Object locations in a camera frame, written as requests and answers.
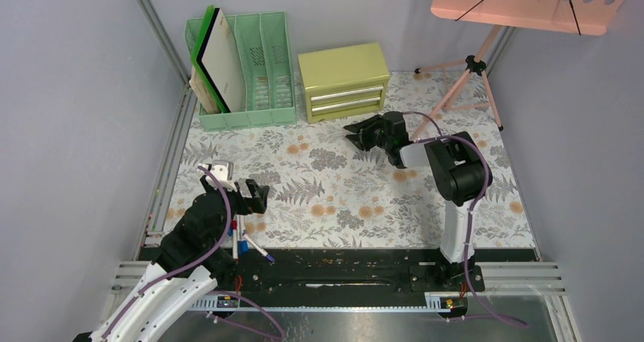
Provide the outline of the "white blue marker pen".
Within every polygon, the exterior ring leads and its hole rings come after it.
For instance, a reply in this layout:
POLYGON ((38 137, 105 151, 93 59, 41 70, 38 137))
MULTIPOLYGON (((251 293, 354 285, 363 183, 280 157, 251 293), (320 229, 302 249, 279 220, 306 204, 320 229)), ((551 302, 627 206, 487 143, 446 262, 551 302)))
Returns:
POLYGON ((244 241, 247 242, 253 249, 255 249, 262 257, 267 259, 269 262, 275 262, 275 258, 263 247, 257 244, 246 231, 242 232, 242 237, 244 241))

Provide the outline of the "yellow-green drawer cabinet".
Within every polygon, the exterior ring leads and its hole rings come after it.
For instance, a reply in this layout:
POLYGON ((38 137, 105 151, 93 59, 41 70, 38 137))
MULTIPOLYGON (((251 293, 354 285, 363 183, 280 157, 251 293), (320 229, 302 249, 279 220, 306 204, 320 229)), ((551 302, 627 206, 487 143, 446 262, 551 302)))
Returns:
POLYGON ((308 123, 381 111, 390 81, 379 43, 298 55, 308 123))

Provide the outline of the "purple cartoon book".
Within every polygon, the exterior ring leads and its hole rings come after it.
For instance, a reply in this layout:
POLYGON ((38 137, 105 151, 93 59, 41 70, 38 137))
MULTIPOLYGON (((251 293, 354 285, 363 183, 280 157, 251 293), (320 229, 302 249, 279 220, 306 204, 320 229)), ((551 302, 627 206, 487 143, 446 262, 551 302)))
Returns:
POLYGON ((200 105, 203 107, 206 114, 211 115, 220 113, 213 95, 207 89, 206 83, 197 73, 195 67, 191 69, 191 78, 189 85, 194 91, 200 105))

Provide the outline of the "green Treehouse book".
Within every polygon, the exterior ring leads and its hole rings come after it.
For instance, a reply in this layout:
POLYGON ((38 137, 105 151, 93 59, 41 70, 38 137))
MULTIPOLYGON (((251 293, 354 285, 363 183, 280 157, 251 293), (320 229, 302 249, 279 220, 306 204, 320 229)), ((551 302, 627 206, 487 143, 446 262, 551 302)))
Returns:
POLYGON ((213 99, 206 87, 204 81, 199 77, 198 74, 193 74, 189 85, 194 92, 197 100, 200 104, 200 107, 204 110, 206 114, 213 113, 213 99))

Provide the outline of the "white perforated board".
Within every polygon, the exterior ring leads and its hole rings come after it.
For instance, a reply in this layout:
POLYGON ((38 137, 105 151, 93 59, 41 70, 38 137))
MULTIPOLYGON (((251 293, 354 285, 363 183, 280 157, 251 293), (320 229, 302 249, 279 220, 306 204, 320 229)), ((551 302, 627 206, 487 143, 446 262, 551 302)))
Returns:
POLYGON ((246 84, 235 36, 219 8, 203 62, 230 112, 246 110, 246 84))

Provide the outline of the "green clip file folder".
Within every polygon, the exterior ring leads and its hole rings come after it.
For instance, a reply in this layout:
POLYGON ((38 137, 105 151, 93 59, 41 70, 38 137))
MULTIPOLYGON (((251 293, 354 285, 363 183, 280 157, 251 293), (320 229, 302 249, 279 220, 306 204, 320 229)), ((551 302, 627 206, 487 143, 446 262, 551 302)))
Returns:
POLYGON ((213 79, 211 78, 203 62, 207 43, 209 42, 210 35, 212 33, 218 13, 219 8, 216 8, 214 5, 210 5, 206 8, 201 26, 199 28, 196 39, 194 40, 194 48, 191 50, 191 62, 193 63, 196 72, 204 82, 206 91, 213 98, 214 106, 219 110, 220 113, 230 113, 226 101, 221 97, 219 90, 214 84, 213 79))

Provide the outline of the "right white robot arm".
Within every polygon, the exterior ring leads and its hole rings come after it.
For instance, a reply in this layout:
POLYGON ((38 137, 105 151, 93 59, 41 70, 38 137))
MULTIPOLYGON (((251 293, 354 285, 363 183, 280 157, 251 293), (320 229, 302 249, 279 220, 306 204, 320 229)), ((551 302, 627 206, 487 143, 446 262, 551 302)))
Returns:
POLYGON ((473 220, 478 202, 493 181, 491 169, 471 135, 438 133, 435 138, 411 140, 404 116, 390 111, 343 128, 346 139, 362 151, 378 147, 390 164, 399 168, 428 166, 439 194, 445 200, 445 224, 440 252, 447 261, 435 271, 445 290, 455 290, 466 279, 460 264, 474 255, 471 245, 473 220))

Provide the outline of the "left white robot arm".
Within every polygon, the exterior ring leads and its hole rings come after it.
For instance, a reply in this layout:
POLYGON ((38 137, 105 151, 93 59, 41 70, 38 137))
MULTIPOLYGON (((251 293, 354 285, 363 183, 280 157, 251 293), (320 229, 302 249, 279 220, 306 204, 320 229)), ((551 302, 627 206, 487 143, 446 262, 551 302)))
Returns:
POLYGON ((76 341, 157 341, 199 298, 234 285, 235 260, 220 240, 235 216, 267 210, 270 188, 248 179, 251 195, 245 198, 238 185, 218 189, 208 176, 200 182, 205 192, 162 239, 127 299, 95 331, 78 334, 76 341))

